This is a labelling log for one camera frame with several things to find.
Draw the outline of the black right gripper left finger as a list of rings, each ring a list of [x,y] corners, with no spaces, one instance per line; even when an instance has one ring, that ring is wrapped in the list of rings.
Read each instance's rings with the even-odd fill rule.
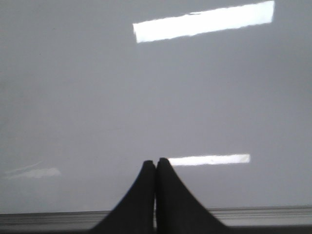
[[[152,234],[154,232],[156,167],[143,162],[129,191],[91,234]]]

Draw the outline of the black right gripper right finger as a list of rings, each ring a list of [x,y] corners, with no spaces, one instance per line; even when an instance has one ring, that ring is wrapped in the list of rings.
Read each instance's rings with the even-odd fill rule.
[[[166,158],[156,168],[156,228],[158,234],[232,232],[196,200]]]

